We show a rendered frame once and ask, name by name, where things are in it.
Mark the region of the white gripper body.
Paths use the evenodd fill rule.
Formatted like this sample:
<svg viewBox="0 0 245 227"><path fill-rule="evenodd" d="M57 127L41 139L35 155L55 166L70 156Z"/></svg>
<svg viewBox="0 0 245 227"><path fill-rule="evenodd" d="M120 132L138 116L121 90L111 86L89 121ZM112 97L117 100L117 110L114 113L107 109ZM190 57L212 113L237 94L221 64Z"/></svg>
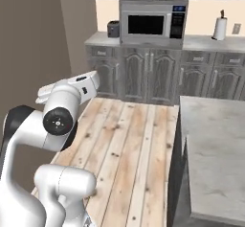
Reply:
<svg viewBox="0 0 245 227"><path fill-rule="evenodd" d="M37 104L46 104L51 103L56 100L56 84L48 84L43 87L41 87L37 92L37 98L35 102Z"/></svg>

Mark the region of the grey arched cabinet door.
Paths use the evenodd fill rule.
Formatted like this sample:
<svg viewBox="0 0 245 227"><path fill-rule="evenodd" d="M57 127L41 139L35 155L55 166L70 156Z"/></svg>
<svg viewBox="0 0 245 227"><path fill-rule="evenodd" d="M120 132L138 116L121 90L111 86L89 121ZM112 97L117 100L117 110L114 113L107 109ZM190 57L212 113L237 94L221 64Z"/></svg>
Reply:
<svg viewBox="0 0 245 227"><path fill-rule="evenodd" d="M98 95L105 98L116 99L119 95L118 81L115 79L116 64L118 61L92 58L88 60L92 70L98 72L100 77L100 87Z"/></svg>
<svg viewBox="0 0 245 227"><path fill-rule="evenodd" d="M218 71L215 87L212 88L214 70ZM207 96L214 99L237 100L244 83L242 67L214 67Z"/></svg>
<svg viewBox="0 0 245 227"><path fill-rule="evenodd" d="M145 101L145 48L123 48L124 97L129 102Z"/></svg>
<svg viewBox="0 0 245 227"><path fill-rule="evenodd" d="M180 96L202 97L209 67L203 65L182 65L185 68L183 84L179 85Z"/></svg>
<svg viewBox="0 0 245 227"><path fill-rule="evenodd" d="M173 105L175 74L180 51L152 49L153 71L149 71L148 100L154 104Z"/></svg>

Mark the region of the grey drawer front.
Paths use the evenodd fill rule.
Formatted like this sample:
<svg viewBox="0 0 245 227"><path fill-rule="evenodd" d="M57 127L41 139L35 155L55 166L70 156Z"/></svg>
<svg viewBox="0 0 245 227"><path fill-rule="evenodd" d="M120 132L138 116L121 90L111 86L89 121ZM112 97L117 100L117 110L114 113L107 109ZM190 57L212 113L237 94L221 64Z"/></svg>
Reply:
<svg viewBox="0 0 245 227"><path fill-rule="evenodd" d="M217 66L245 66L245 54L240 53L218 53L215 64Z"/></svg>
<svg viewBox="0 0 245 227"><path fill-rule="evenodd" d="M117 58L120 50L114 47L108 46L87 46L87 56L89 57L109 57Z"/></svg>
<svg viewBox="0 0 245 227"><path fill-rule="evenodd" d="M181 56L182 64L211 65L215 58L215 53L204 51L183 51Z"/></svg>

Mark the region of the dark grey toaster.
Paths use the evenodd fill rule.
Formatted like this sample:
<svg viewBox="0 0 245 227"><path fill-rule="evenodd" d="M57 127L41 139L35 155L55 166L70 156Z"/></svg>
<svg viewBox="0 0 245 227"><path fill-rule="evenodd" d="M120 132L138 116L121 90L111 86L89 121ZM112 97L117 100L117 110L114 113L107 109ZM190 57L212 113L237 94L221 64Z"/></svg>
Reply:
<svg viewBox="0 0 245 227"><path fill-rule="evenodd" d="M108 22L107 35L112 38L117 38L120 36L120 21L119 20L113 20L113 21Z"/></svg>

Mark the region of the grey microwave oven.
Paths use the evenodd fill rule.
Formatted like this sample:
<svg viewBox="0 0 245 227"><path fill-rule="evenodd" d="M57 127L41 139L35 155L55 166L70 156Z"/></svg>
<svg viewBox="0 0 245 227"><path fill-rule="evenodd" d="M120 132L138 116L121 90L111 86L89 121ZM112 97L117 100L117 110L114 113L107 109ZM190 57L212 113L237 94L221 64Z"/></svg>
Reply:
<svg viewBox="0 0 245 227"><path fill-rule="evenodd" d="M188 1L121 1L121 44L181 50L188 7Z"/></svg>

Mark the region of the white paper towel roll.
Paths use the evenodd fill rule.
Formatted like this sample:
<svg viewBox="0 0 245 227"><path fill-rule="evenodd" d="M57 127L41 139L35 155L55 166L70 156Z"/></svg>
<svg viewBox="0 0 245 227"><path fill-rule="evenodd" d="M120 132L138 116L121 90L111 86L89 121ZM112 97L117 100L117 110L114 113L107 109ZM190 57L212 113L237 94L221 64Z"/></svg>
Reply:
<svg viewBox="0 0 245 227"><path fill-rule="evenodd" d="M216 18L215 27L212 35L214 40L224 40L226 37L228 18L225 16L225 11L220 11L220 16Z"/></svg>

